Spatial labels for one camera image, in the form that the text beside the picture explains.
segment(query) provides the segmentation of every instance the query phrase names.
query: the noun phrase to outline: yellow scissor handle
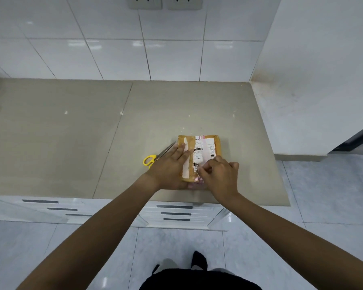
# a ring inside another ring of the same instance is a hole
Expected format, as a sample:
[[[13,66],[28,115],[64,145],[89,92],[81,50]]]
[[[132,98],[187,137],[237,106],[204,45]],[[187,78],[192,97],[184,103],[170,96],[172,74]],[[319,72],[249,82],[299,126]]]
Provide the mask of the yellow scissor handle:
[[[150,168],[152,166],[152,164],[155,162],[156,157],[157,157],[156,155],[147,156],[144,159],[144,161],[142,161],[143,165],[144,166],[149,166],[148,168]]]

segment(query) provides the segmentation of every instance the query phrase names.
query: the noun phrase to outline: black shoe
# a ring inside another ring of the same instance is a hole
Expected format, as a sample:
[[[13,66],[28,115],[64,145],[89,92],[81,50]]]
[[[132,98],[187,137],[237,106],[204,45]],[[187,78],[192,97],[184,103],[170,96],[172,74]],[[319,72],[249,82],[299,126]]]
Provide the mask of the black shoe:
[[[194,255],[192,256],[191,268],[193,266],[198,266],[199,268],[202,268],[204,271],[207,271],[207,260],[204,257],[204,255],[198,251],[195,251]]]
[[[160,265],[159,264],[157,264],[156,266],[155,266],[155,268],[153,269],[153,271],[152,271],[152,274],[158,269],[158,267],[160,267]]]

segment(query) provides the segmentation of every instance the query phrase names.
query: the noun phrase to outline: hand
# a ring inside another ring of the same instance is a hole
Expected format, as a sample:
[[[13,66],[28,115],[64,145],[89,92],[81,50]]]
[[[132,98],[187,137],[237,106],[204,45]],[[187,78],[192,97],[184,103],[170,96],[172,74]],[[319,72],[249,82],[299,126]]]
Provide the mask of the hand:
[[[184,146],[184,143],[179,148],[173,146],[164,156],[155,160],[150,169],[145,173],[145,175],[150,176],[154,180],[157,190],[187,188],[188,183],[181,180],[180,173],[191,151],[184,151]]]
[[[221,156],[207,161],[203,166],[198,167],[198,174],[203,178],[204,183],[212,194],[223,206],[239,195],[238,180],[239,163],[228,163]]]

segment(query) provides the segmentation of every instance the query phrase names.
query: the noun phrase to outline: left hand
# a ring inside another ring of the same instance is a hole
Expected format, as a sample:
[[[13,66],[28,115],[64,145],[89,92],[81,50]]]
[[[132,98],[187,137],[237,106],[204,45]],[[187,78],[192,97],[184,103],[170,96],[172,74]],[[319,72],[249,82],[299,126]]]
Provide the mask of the left hand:
[[[191,151],[184,151],[184,146],[184,143],[179,148],[173,146],[169,152],[156,160],[145,173],[154,180],[157,190],[187,188],[188,183],[181,180],[180,173],[184,162],[191,155]]]

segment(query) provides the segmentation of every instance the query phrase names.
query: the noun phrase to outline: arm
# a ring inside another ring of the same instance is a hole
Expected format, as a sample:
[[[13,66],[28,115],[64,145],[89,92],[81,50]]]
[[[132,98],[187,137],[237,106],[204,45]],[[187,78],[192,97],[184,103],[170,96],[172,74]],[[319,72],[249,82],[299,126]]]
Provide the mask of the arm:
[[[121,195],[62,242],[17,290],[85,290],[120,243],[140,210],[159,189],[186,188],[179,178],[190,152],[173,147]]]
[[[238,163],[217,156],[198,169],[214,197],[317,289],[363,289],[363,262],[247,200],[237,189]]]

